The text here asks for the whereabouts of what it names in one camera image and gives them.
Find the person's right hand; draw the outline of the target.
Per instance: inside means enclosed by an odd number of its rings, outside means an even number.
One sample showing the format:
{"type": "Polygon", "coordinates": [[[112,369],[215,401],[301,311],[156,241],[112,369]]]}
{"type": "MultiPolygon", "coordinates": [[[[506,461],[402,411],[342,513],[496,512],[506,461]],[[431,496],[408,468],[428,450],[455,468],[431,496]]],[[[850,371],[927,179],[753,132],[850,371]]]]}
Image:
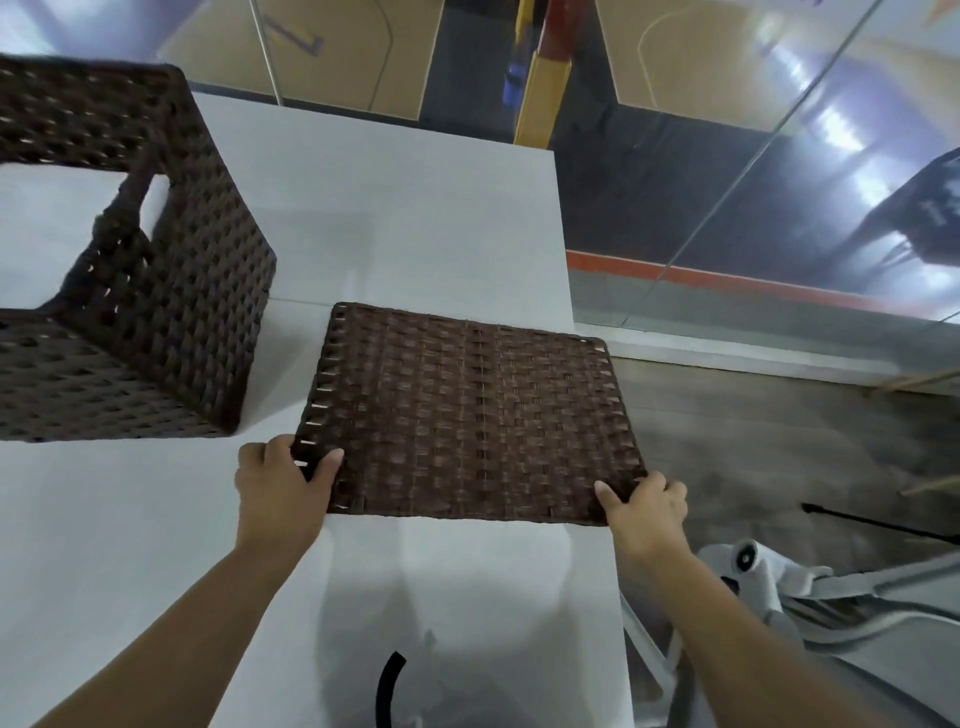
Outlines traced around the person's right hand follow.
{"type": "Polygon", "coordinates": [[[606,523],[618,566],[630,573],[651,572],[655,564],[690,556],[684,530],[688,487],[654,471],[638,480],[627,504],[606,523]]]}

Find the person's left hand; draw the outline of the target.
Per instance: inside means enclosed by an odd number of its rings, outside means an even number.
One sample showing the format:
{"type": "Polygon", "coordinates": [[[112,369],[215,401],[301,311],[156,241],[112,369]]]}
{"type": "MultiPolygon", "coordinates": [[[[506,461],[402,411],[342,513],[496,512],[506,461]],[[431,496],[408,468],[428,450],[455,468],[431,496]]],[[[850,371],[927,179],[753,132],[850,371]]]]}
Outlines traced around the person's left hand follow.
{"type": "Polygon", "coordinates": [[[245,443],[237,453],[239,496],[235,547],[301,558],[316,542],[332,488],[312,488],[294,460],[292,434],[245,443]]]}

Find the brown woven wicker lid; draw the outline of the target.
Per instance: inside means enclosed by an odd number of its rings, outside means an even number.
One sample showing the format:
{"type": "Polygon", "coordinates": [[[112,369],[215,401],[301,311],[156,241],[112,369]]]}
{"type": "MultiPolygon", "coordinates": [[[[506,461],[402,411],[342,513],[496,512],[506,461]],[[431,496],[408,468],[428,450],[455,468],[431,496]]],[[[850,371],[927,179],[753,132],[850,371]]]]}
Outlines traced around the brown woven wicker lid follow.
{"type": "Polygon", "coordinates": [[[646,477],[598,338],[333,306],[291,453],[343,451],[328,510],[605,526],[646,477]]]}

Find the person's right forearm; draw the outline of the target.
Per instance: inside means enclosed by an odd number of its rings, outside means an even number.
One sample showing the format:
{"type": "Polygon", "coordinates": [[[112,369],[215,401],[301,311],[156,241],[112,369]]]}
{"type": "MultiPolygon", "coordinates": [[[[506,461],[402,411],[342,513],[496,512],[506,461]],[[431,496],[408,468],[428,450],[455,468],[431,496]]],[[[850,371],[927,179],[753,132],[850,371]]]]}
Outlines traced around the person's right forearm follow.
{"type": "Polygon", "coordinates": [[[895,728],[818,673],[688,549],[614,549],[678,630],[718,728],[895,728]]]}

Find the person's left forearm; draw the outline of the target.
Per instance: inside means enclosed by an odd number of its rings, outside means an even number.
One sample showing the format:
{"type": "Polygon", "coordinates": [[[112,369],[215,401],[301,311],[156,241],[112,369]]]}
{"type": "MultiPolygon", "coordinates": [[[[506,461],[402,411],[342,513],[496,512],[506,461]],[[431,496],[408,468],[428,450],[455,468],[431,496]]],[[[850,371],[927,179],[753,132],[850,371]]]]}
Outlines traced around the person's left forearm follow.
{"type": "Polygon", "coordinates": [[[210,728],[306,540],[246,540],[31,728],[210,728]]]}

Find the white folding chair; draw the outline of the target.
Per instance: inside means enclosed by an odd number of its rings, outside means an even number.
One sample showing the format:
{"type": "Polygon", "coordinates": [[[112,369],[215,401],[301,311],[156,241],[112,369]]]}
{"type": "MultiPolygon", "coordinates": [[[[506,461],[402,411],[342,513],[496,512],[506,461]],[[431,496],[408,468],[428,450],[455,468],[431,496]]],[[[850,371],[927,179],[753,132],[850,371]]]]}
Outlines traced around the white folding chair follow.
{"type": "MultiPolygon", "coordinates": [[[[763,625],[815,667],[909,728],[960,728],[960,551],[835,575],[755,540],[712,544],[699,559],[763,625]]],[[[621,593],[635,728],[715,728],[679,634],[621,593]]]]}

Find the brown woven wicker basket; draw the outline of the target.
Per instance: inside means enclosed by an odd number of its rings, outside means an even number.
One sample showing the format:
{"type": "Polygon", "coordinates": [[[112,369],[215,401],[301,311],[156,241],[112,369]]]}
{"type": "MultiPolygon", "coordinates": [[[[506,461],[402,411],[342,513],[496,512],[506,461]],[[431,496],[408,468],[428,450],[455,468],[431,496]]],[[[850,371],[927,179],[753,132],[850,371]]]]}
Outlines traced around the brown woven wicker basket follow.
{"type": "Polygon", "coordinates": [[[38,302],[0,302],[0,441],[234,434],[277,270],[184,73],[0,54],[0,164],[117,173],[38,302]]]}

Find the black thin rod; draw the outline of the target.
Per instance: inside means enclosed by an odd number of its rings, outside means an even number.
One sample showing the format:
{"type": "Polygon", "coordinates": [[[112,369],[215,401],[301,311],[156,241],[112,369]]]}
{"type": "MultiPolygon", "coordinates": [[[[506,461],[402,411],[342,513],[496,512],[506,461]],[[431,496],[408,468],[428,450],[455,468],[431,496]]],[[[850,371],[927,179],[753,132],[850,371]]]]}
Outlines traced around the black thin rod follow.
{"type": "Polygon", "coordinates": [[[840,512],[834,509],[826,508],[819,504],[809,503],[809,502],[801,502],[800,504],[798,504],[798,507],[803,513],[808,515],[821,515],[821,516],[831,517],[838,520],[848,521],[850,523],[856,523],[864,526],[881,528],[884,530],[905,534],[907,536],[918,538],[921,540],[925,539],[925,540],[930,540],[935,542],[946,543],[951,546],[960,548],[960,533],[953,534],[953,535],[937,533],[937,532],[926,530],[926,529],[887,522],[884,520],[880,520],[880,519],[876,519],[868,516],[858,516],[854,514],[840,512]]]}

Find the glass railing panel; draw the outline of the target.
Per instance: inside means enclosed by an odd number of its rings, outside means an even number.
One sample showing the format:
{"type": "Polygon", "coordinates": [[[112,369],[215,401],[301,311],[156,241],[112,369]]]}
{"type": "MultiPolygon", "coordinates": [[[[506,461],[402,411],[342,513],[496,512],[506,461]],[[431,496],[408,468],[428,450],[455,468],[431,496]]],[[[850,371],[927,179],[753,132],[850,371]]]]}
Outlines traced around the glass railing panel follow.
{"type": "Polygon", "coordinates": [[[513,141],[535,51],[573,307],[960,324],[958,0],[256,0],[285,101],[513,141]]]}

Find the yellow padded post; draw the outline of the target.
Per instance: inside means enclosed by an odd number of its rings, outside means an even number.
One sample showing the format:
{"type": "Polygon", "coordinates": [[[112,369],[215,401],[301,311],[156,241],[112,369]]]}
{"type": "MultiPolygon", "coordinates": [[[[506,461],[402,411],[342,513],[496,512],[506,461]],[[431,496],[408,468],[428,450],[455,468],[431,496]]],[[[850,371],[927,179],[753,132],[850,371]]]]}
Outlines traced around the yellow padded post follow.
{"type": "Polygon", "coordinates": [[[512,143],[547,149],[570,78],[571,62],[534,51],[517,115],[512,143]]]}

